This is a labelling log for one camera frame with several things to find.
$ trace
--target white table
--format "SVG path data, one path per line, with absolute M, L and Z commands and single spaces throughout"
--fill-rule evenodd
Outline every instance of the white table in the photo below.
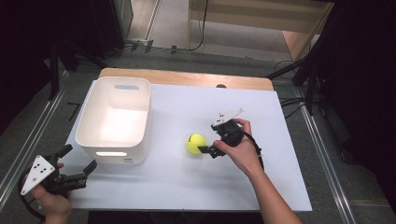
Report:
M 74 208 L 258 211 L 253 188 L 229 157 L 194 156 L 185 147 L 191 133 L 201 133 L 208 144 L 219 139 L 210 124 L 219 112 L 242 107 L 245 112 L 238 117 L 251 121 L 265 172 L 291 209 L 312 210 L 276 92 L 153 84 L 151 94 L 146 160 L 98 164 L 87 188 L 73 191 Z M 67 175 L 79 174 L 92 160 L 75 141 L 79 116 L 67 140 L 74 149 L 61 160 Z

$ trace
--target human hand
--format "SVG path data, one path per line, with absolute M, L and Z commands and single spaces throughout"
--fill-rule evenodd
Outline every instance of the human hand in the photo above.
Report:
M 62 168 L 64 164 L 58 163 L 58 167 Z M 46 223 L 67 223 L 72 207 L 64 196 L 51 194 L 41 185 L 37 185 L 30 192 L 45 210 Z
M 251 135 L 251 127 L 248 120 L 233 119 L 233 121 L 242 125 L 242 130 Z M 221 140 L 214 141 L 213 145 L 226 153 L 245 175 L 250 177 L 258 170 L 262 171 L 256 148 L 246 136 L 242 138 L 241 143 L 237 147 L 230 147 Z

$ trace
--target yellow ball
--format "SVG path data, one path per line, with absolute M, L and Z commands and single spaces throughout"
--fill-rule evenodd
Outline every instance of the yellow ball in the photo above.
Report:
M 205 138 L 198 133 L 194 133 L 190 135 L 189 139 L 187 139 L 187 149 L 192 154 L 200 154 L 201 151 L 199 150 L 198 147 L 205 147 L 205 146 L 206 146 Z

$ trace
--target white storage bin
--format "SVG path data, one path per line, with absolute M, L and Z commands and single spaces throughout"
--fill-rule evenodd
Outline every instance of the white storage bin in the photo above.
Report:
M 150 84 L 137 77 L 101 77 L 88 96 L 76 142 L 98 163 L 138 164 L 149 149 Z

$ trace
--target cable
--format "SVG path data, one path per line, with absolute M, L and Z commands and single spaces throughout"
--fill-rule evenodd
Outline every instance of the cable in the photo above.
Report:
M 253 136 L 251 136 L 249 133 L 246 133 L 244 131 L 242 131 L 242 133 L 244 133 L 244 135 L 251 141 L 251 143 L 253 143 L 253 146 L 256 148 L 256 153 L 259 156 L 260 165 L 262 166 L 262 169 L 264 169 L 264 163 L 262 162 L 262 149 L 259 148 Z
M 201 18 L 201 10 L 198 10 L 198 18 Z M 200 34 L 203 36 L 203 38 L 204 38 L 204 32 L 203 32 L 203 30 L 201 29 L 201 20 L 199 20 L 199 19 L 198 19 L 198 28 L 199 28 L 199 33 L 200 33 Z
M 276 67 L 277 67 L 280 63 L 292 63 L 292 64 L 294 65 L 295 68 L 298 68 L 298 66 L 295 65 L 294 61 L 286 60 L 286 61 L 280 61 L 280 62 L 276 63 L 275 66 L 274 66 L 274 72 L 276 72 Z M 285 77 L 282 77 L 282 76 L 279 76 L 279 77 L 282 78 L 282 79 L 290 80 L 289 78 L 285 78 Z
M 205 22 L 206 22 L 206 14 L 207 14 L 207 5 L 208 5 L 208 2 L 209 2 L 209 0 L 206 0 L 206 6 L 205 6 L 205 13 L 204 13 L 204 20 L 203 20 L 203 25 L 202 25 L 202 31 L 201 31 L 201 24 L 200 24 L 200 23 L 198 24 L 198 26 L 199 26 L 199 28 L 200 28 L 200 33 L 202 34 L 201 42 L 199 43 L 199 45 L 198 45 L 195 49 L 169 49 L 169 48 L 161 48 L 161 47 L 150 47 L 150 48 L 151 48 L 151 49 L 166 49 L 166 50 L 172 50 L 172 51 L 195 51 L 195 50 L 197 50 L 198 48 L 200 48 L 200 47 L 203 45 L 204 40 L 205 40 Z M 146 47 L 145 45 L 142 45 L 142 44 L 133 44 L 132 46 L 138 46 L 138 47 L 143 47 L 143 48 Z
M 109 53 L 106 53 L 104 59 L 109 59 L 109 58 L 113 57 L 117 52 L 123 51 L 123 50 L 125 50 L 125 49 L 130 49 L 131 47 L 132 47 L 132 45 L 131 45 L 131 46 L 126 46 L 126 47 L 124 47 L 124 48 L 122 48 L 122 49 L 116 49 L 116 50 L 114 50 L 114 51 L 111 51 L 111 52 L 109 52 Z M 82 55 L 80 55 L 80 54 L 75 54 L 74 57 L 75 57 L 76 59 L 79 59 L 79 60 L 84 60 L 84 61 L 88 61 L 88 60 L 89 60 L 89 59 L 87 59 L 86 57 L 84 57 L 84 56 L 82 56 Z
M 293 110 L 291 113 L 289 113 L 289 114 L 285 117 L 285 119 L 288 119 L 291 115 L 293 115 L 295 112 L 297 112 L 303 105 L 305 105 L 305 104 L 299 105 L 295 110 Z
M 288 105 L 294 105 L 296 103 L 304 102 L 306 103 L 306 99 L 304 97 L 296 97 L 296 98 L 285 98 L 286 100 L 280 102 L 281 107 L 285 107 Z M 313 99 L 313 104 L 320 104 L 322 99 Z
M 207 12 L 207 4 L 208 4 L 209 0 L 206 0 L 206 6 L 205 6 L 205 13 L 204 13 L 204 22 L 202 24 L 202 38 L 201 38 L 201 43 L 198 45 L 198 47 L 196 47 L 195 49 L 189 49 L 189 51 L 195 51 L 198 48 L 201 47 L 201 45 L 204 43 L 204 38 L 205 38 L 205 22 L 206 22 L 206 12 Z
M 26 201 L 26 198 L 25 198 L 23 195 L 21 195 L 22 183 L 23 183 L 23 180 L 24 180 L 25 176 L 26 176 L 27 174 L 29 174 L 30 168 L 31 168 L 31 167 L 29 167 L 29 168 L 27 168 L 26 170 L 24 170 L 24 171 L 22 172 L 21 176 L 20 176 L 20 179 L 19 179 L 19 181 L 18 181 L 18 193 L 19 193 L 20 198 L 21 198 L 21 201 L 22 201 L 23 205 L 25 206 L 25 208 L 27 209 L 27 211 L 29 211 L 29 213 L 32 214 L 33 216 L 39 218 L 41 221 L 44 221 L 44 220 L 46 219 L 45 216 L 44 216 L 43 214 L 37 212 L 37 211 L 36 211 L 35 209 L 33 209 L 32 206 L 30 205 L 30 203 L 32 203 L 35 199 L 33 199 L 31 202 L 28 203 L 28 202 Z

